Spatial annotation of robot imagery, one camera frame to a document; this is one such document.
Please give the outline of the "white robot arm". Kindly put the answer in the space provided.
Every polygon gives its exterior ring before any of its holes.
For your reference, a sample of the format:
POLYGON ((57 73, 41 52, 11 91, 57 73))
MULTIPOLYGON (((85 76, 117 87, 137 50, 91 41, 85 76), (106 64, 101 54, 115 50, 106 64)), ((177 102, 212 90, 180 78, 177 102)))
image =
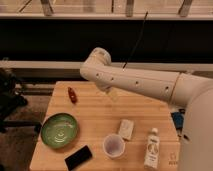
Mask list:
POLYGON ((178 171, 213 171, 213 79, 113 67, 110 54, 100 47, 89 54, 80 74, 102 91, 116 87, 183 107, 178 171))

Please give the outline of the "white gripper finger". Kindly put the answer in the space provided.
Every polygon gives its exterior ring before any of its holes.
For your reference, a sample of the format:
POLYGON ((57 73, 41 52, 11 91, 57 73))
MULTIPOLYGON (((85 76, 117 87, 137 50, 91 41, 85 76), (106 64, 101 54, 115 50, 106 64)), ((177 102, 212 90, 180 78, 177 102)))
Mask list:
POLYGON ((111 89, 109 91, 109 97, 113 100, 116 101, 118 99, 117 91, 115 89, 111 89))

